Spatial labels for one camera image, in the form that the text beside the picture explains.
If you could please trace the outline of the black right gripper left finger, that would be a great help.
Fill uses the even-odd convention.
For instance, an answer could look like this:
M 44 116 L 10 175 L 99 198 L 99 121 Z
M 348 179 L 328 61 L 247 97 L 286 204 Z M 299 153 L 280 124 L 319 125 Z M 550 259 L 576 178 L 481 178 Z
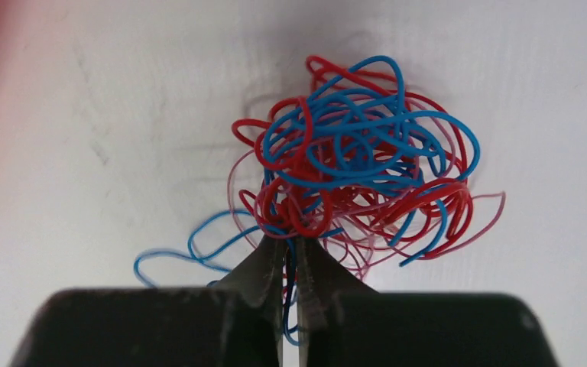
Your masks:
M 279 366 L 285 246 L 209 287 L 74 288 L 37 310 L 13 366 Z

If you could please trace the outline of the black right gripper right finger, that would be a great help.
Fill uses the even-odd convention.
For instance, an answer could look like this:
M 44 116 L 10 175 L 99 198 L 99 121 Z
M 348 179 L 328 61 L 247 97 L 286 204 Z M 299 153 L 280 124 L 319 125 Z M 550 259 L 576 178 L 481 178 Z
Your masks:
M 539 320 L 498 293 L 382 293 L 296 240 L 302 366 L 555 366 Z

